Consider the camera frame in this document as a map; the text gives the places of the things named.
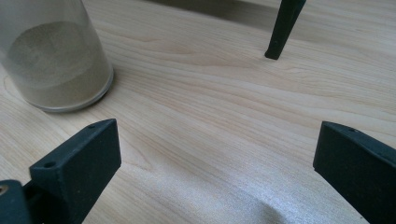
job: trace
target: table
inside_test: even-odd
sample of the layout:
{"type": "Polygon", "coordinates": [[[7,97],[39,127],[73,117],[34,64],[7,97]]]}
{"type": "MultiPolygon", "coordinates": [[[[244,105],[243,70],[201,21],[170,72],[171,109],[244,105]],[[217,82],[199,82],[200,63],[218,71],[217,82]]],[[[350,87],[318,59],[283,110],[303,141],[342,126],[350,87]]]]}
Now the table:
{"type": "Polygon", "coordinates": [[[113,86],[93,106],[48,114],[0,67],[0,178],[27,183],[35,161],[115,118],[122,166],[84,223],[366,223],[312,161],[323,120],[396,147],[395,4],[340,3],[307,4],[272,61],[262,50],[274,21],[263,18],[277,1],[214,17],[85,0],[113,86]]]}

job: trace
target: beige contents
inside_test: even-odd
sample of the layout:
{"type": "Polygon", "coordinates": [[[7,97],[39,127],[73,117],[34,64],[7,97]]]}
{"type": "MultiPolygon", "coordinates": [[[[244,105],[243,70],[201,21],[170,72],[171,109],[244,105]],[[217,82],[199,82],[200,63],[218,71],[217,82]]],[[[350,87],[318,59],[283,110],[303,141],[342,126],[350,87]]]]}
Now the beige contents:
{"type": "Polygon", "coordinates": [[[86,104],[112,74],[94,30],[68,21],[25,31],[3,64],[27,102],[49,109],[86,104]]]}

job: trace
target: wooden surface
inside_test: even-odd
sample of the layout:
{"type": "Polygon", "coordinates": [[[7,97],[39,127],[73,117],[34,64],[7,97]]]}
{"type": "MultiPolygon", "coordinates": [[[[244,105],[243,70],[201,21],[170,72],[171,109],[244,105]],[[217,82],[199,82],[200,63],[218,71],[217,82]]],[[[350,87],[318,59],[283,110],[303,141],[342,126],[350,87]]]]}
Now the wooden surface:
{"type": "Polygon", "coordinates": [[[280,1],[85,0],[116,78],[47,114],[0,68],[0,178],[118,120],[122,166],[85,223],[366,223],[314,172],[322,120],[396,147],[396,2],[311,0],[279,61],[280,1]]]}

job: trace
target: light wood tabletop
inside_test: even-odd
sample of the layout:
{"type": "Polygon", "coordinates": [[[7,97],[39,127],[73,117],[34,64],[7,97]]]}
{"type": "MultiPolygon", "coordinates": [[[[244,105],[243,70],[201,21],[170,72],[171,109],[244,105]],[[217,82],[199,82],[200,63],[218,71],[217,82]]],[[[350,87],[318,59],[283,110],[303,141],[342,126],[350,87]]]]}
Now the light wood tabletop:
{"type": "Polygon", "coordinates": [[[320,123],[396,147],[396,2],[85,0],[114,83],[78,112],[25,103],[0,67],[0,178],[117,119],[122,166],[84,223],[366,223],[312,167],[320,123]]]}

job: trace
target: clear cup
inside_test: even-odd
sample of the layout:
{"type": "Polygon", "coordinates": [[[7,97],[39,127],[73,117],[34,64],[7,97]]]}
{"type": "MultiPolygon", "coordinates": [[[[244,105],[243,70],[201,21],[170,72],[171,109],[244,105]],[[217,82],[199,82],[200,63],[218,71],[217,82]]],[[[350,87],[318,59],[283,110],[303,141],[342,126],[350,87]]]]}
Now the clear cup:
{"type": "Polygon", "coordinates": [[[0,62],[26,102],[49,112],[94,103],[113,79],[80,0],[0,0],[0,62]]]}

